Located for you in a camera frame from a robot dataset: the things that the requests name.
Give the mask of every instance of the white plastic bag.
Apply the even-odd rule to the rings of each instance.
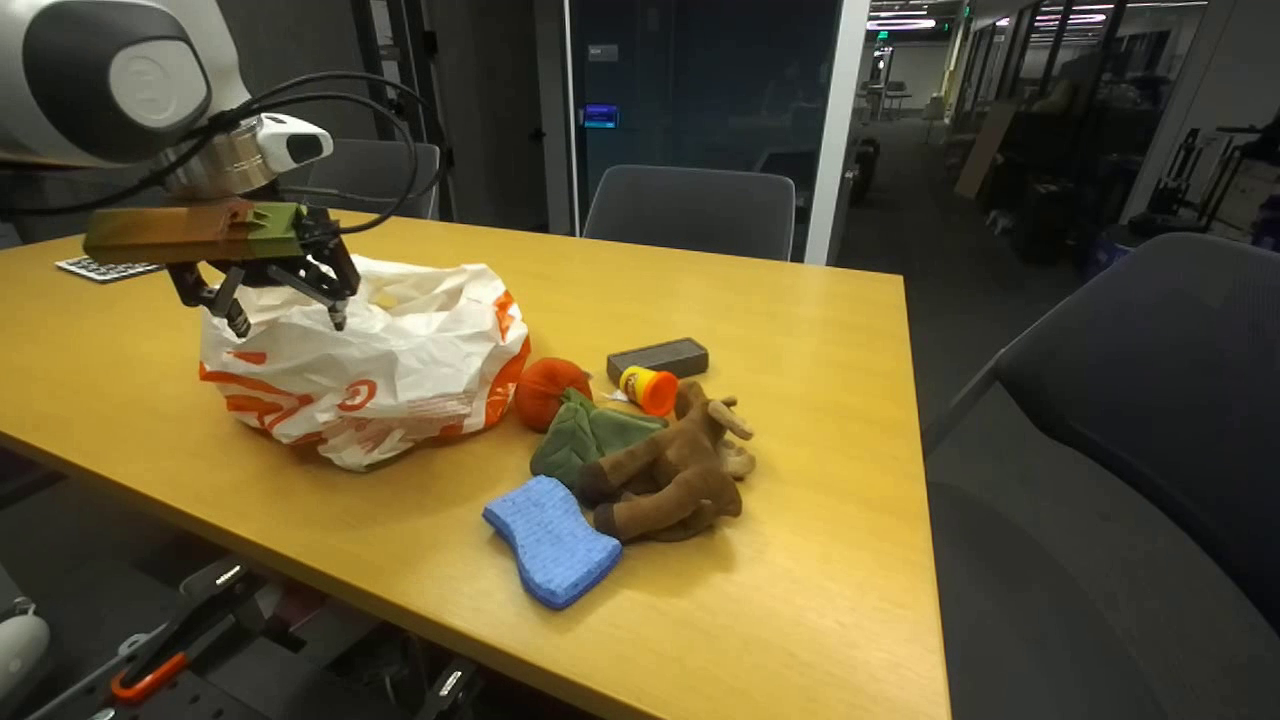
[[[294,288],[245,288],[253,332],[203,317],[202,380],[230,411],[279,444],[315,444],[369,467],[422,440],[494,428],[517,398],[530,325],[483,262],[418,268],[357,261],[350,327]]]

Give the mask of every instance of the blue sponge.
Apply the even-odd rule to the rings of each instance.
[[[530,597],[548,609],[570,609],[581,600],[626,554],[626,542],[599,535],[577,506],[577,496],[552,475],[531,475],[510,496],[494,499],[483,519],[517,553]]]

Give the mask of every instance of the wooden table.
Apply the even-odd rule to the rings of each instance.
[[[0,435],[122,484],[215,542],[605,714],[949,714],[899,275],[464,222],[363,255],[494,262],[538,351],[595,367],[699,336],[759,472],[745,515],[633,542],[570,611],[526,597],[479,506],[530,475],[517,420],[352,475],[233,422],[165,275],[84,285],[71,239],[0,251]]]

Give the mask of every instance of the brown plush toy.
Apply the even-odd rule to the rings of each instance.
[[[699,382],[682,382],[677,420],[581,475],[581,499],[599,531],[618,540],[692,535],[741,515],[738,484],[757,458],[728,435],[752,440],[752,428],[718,402]]]

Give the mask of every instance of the black chair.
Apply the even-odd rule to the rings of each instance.
[[[1205,565],[1205,574],[1226,609],[1242,609],[1245,642],[1200,651],[1184,638],[1226,619],[1184,611],[1200,589],[1098,597],[1013,502],[932,475],[956,709],[984,720],[1280,714],[1280,255],[1210,236],[1145,243],[1000,346],[932,420],[927,451],[995,382],[1043,435],[1205,548],[1219,569]],[[964,642],[1003,642],[987,651],[1003,668],[964,668]],[[1145,668],[1153,642],[1205,686],[1170,695]]]
[[[618,165],[583,236],[793,261],[795,184],[767,171]]]
[[[439,217],[436,143],[411,143],[408,151],[399,138],[336,138],[330,160],[289,171],[279,186],[294,200],[381,210],[403,190],[411,154],[422,165],[422,176],[403,217]]]

